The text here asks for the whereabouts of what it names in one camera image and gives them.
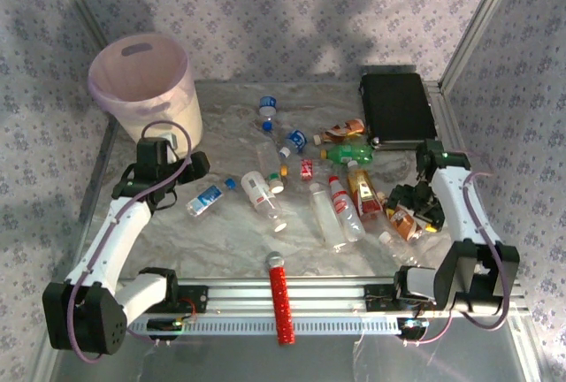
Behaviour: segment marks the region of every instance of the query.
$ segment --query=water bottle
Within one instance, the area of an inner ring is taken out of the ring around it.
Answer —
[[[277,113],[276,102],[273,96],[264,96],[259,100],[259,118],[265,132],[270,132],[273,129],[273,119]]]
[[[340,183],[338,177],[332,176],[328,181],[330,183],[330,193],[333,196],[334,210],[342,223],[346,239],[350,242],[360,241],[365,238],[365,229],[357,216],[356,207],[352,199]]]
[[[346,239],[334,212],[333,202],[325,189],[318,183],[312,183],[309,189],[310,206],[315,213],[325,243],[333,247],[334,251],[339,252],[340,248],[346,245]]]
[[[280,232],[287,227],[287,222],[282,218],[283,211],[275,195],[269,190],[264,177],[260,172],[249,172],[241,178],[241,186],[244,188],[257,213],[268,218],[274,232]]]
[[[292,152],[298,154],[307,144],[307,137],[300,130],[294,130],[285,138],[285,146],[279,150],[279,154],[284,158],[289,158]]]
[[[187,211],[193,217],[203,214],[213,203],[217,202],[226,191],[236,189],[236,182],[226,179],[224,186],[219,188],[215,185],[208,187],[204,192],[187,203]]]
[[[269,183],[269,189],[274,194],[283,192],[283,182],[279,175],[281,162],[279,154],[275,149],[272,141],[264,141],[256,145],[257,159],[259,160],[259,169]]]

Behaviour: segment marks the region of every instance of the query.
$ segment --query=floral wallpaper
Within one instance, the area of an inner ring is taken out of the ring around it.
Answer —
[[[0,380],[24,380],[34,362],[42,291],[69,271],[107,124],[75,20],[66,0],[0,0]]]
[[[415,64],[438,80],[479,0],[87,0],[109,40],[180,39],[198,79],[357,80]]]
[[[449,99],[491,158],[482,194],[557,380],[566,380],[566,0],[503,0]]]

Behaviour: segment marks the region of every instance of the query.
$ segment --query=red wire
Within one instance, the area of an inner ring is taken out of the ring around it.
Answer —
[[[196,321],[196,306],[193,300],[191,300],[190,298],[180,298],[179,301],[188,302],[191,305],[191,317],[194,317],[194,321]]]

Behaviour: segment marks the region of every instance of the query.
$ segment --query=trash bin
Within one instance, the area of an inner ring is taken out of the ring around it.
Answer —
[[[167,35],[137,34],[108,45],[90,66],[88,90],[134,141],[158,119],[185,127],[193,148],[201,141],[203,121],[188,55]],[[177,138],[175,152],[185,156],[187,141],[177,127],[156,125],[147,135],[167,132]]]

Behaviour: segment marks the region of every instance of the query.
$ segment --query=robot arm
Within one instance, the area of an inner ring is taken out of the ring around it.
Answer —
[[[395,275],[397,299],[434,302],[436,309],[496,314],[503,302],[502,278],[513,286],[519,255],[515,247],[501,244],[471,183],[467,189],[475,216],[470,214],[463,199],[463,184],[471,174],[468,158],[445,152],[439,141],[426,141],[417,149],[417,171],[420,183],[430,184],[440,201],[453,244],[438,270],[401,267]],[[504,274],[473,217],[494,243]]]
[[[171,179],[179,170],[181,162],[171,162],[169,148],[169,142],[162,138],[144,138],[138,142],[137,161],[128,166],[115,186],[108,215],[86,255],[63,283],[51,282],[45,289],[43,308],[53,348],[72,349],[67,309],[72,291],[79,283],[74,299],[73,328],[74,338],[83,352],[114,354],[126,337],[126,328],[140,314],[154,304],[177,304],[177,278],[172,270],[147,268],[127,286],[119,290],[117,287],[124,262],[143,227],[158,210],[157,205],[167,194],[174,194],[177,184],[200,179],[210,168],[202,152],[192,154],[191,164],[177,179],[165,182],[162,188],[131,204],[117,221],[117,214],[133,197]],[[108,235],[112,223],[114,226]],[[93,257],[96,258],[94,264],[91,263]],[[85,271],[88,274],[80,282]]]

